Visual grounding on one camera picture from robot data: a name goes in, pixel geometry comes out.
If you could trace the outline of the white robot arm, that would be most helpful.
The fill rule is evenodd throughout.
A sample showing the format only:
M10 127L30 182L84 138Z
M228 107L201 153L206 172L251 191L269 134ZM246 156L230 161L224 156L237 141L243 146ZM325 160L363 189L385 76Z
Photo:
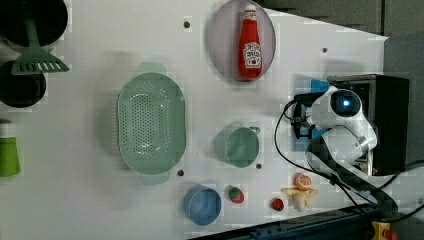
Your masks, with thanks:
M291 124L323 132L310 140L305 152L311 169L376 205L383 216L395 215L398 205L393 197L352 166L377 146L376 132L364 114L360 97L331 86L325 92L298 94L294 103L305 112L295 113Z

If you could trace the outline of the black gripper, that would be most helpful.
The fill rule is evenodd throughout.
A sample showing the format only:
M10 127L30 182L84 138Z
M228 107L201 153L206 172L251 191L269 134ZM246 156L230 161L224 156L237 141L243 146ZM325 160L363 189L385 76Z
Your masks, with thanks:
M293 127L295 137L300 139L306 137L312 138L313 125L307 122L306 109L311 107L312 104L323 95L323 92L305 93L294 96L294 115L291 117L290 123Z

